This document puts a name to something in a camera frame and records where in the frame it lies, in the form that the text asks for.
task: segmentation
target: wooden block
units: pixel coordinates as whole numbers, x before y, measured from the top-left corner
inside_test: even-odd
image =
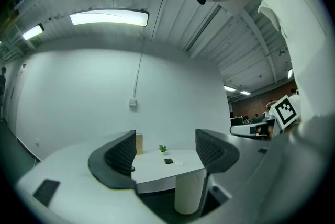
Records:
[[[143,135],[136,134],[136,155],[143,154]]]

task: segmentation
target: fluorescent ceiling light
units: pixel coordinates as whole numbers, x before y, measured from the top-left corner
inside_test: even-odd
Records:
[[[108,22],[146,26],[149,13],[141,10],[98,9],[75,13],[70,18],[73,25]]]
[[[37,26],[33,27],[32,29],[28,30],[25,34],[23,34],[23,38],[25,40],[29,40],[30,38],[41,34],[42,32],[44,32],[44,28],[42,26],[42,24],[38,24]]]
[[[290,79],[293,74],[293,69],[288,70],[287,78]]]
[[[234,92],[236,89],[225,86],[225,90],[230,91],[230,92]]]
[[[250,95],[250,93],[249,93],[249,92],[246,92],[246,91],[242,91],[241,94],[246,95],[246,96],[249,96],[249,95]]]

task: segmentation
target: gray floor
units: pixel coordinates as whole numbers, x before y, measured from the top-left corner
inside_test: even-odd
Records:
[[[7,123],[0,124],[0,167],[11,185],[14,185],[34,166],[32,158],[16,141]],[[167,223],[189,223],[200,217],[200,212],[184,216],[174,210],[174,193],[140,196],[155,214]]]

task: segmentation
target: ceiling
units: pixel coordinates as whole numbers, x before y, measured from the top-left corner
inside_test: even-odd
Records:
[[[292,67],[284,38],[258,13],[260,2],[248,0],[233,16],[224,3],[200,5],[195,0],[37,0],[4,33],[3,61],[59,38],[100,33],[137,37],[218,63],[225,85],[237,89],[227,92],[228,100],[236,101],[244,98],[239,91],[257,94],[285,83]],[[72,25],[70,14],[95,8],[144,9],[150,14],[148,25]],[[45,32],[23,41],[21,33],[39,23]]]

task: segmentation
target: smartphone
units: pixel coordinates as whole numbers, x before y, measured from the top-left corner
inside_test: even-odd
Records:
[[[48,207],[59,184],[59,181],[44,180],[43,183],[35,191],[33,196],[45,207]]]
[[[173,163],[172,159],[168,158],[168,159],[164,159],[164,162],[166,164],[169,164],[169,163]]]

